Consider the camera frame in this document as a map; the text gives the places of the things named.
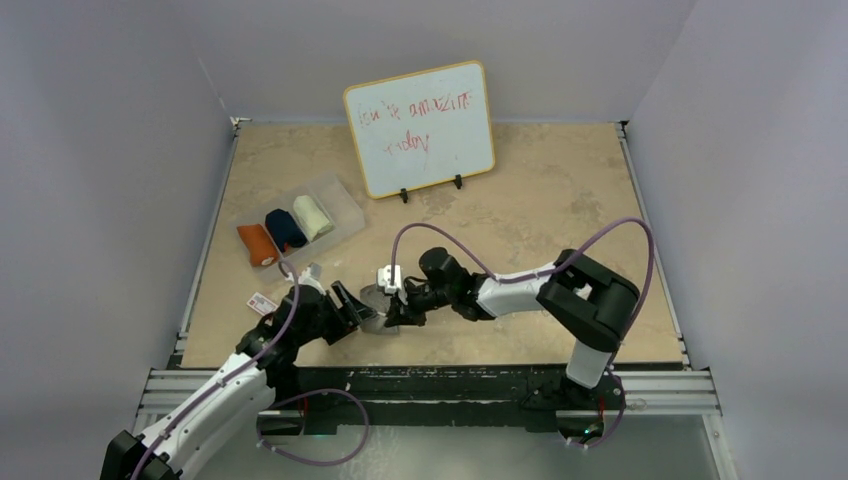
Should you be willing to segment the grey underwear with beige band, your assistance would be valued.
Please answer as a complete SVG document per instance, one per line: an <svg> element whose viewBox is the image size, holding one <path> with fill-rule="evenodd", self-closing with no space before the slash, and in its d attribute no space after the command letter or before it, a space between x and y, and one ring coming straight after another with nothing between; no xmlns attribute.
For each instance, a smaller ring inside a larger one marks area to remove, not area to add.
<svg viewBox="0 0 848 480"><path fill-rule="evenodd" d="M397 326L386 326L386 314L391 305L391 296L381 291L376 284L364 286L359 292L359 298L363 304L375 311L375 313L363 320L360 324L364 333L374 335L399 335Z"/></svg>

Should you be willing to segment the pale yellow underwear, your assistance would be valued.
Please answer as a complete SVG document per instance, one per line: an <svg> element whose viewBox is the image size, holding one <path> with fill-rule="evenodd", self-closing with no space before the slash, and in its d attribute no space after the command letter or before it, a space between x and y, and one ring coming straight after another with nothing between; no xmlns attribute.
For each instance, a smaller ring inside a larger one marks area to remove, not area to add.
<svg viewBox="0 0 848 480"><path fill-rule="evenodd" d="M308 241L330 232L334 226L318 203L308 195L301 195L293 202L294 214Z"/></svg>

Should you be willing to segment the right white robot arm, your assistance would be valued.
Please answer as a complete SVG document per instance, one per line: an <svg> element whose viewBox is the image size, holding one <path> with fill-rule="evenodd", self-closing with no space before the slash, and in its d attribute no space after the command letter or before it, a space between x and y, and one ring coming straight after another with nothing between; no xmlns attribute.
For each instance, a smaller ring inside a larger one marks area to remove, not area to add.
<svg viewBox="0 0 848 480"><path fill-rule="evenodd" d="M601 377L640 305L632 282L573 249L540 268L496 276L471 273L445 248L435 247L421 255L419 268L421 279L405 277L392 265L378 271L376 287L390 299L386 326L422 326L429 312L444 307L468 321L544 311L575 339L561 392L576 407L599 396Z"/></svg>

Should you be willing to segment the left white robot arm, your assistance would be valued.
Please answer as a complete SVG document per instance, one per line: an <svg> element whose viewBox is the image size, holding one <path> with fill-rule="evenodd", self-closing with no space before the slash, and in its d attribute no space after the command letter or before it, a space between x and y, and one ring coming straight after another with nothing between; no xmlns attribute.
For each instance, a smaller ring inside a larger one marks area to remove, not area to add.
<svg viewBox="0 0 848 480"><path fill-rule="evenodd" d="M193 479L245 423L304 398L294 362L302 346L332 345L377 317L340 282L297 284L262 316L225 363L172 412L108 444L103 479Z"/></svg>

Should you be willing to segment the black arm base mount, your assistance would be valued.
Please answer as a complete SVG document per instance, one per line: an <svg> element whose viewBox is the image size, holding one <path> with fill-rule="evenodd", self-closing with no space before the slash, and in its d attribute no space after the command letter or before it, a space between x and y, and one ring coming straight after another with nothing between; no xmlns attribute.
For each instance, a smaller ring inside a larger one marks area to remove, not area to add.
<svg viewBox="0 0 848 480"><path fill-rule="evenodd" d="M605 373L587 389L563 364L297 369L305 396L274 404L260 422L268 433L291 420L308 435L365 425L509 427L587 441L607 432L605 415L625 409L618 377Z"/></svg>

